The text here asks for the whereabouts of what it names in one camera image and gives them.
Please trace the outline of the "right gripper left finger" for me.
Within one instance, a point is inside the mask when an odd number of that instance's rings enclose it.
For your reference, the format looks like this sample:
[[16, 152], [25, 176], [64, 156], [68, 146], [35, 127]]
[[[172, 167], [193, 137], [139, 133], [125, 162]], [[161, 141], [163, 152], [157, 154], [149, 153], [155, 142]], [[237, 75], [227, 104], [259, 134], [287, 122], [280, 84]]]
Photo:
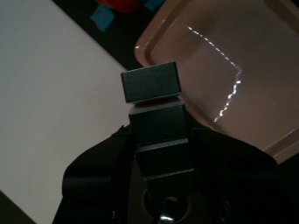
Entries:
[[135, 153], [131, 127], [85, 150], [63, 174], [52, 224], [127, 224]]

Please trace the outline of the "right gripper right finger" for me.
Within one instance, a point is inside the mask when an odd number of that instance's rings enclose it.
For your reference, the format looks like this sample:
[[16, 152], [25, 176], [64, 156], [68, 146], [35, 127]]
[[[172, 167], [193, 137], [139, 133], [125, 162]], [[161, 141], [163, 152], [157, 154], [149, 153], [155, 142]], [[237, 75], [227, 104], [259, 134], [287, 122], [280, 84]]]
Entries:
[[276, 161], [256, 147], [209, 129], [192, 132], [212, 224], [299, 224]]

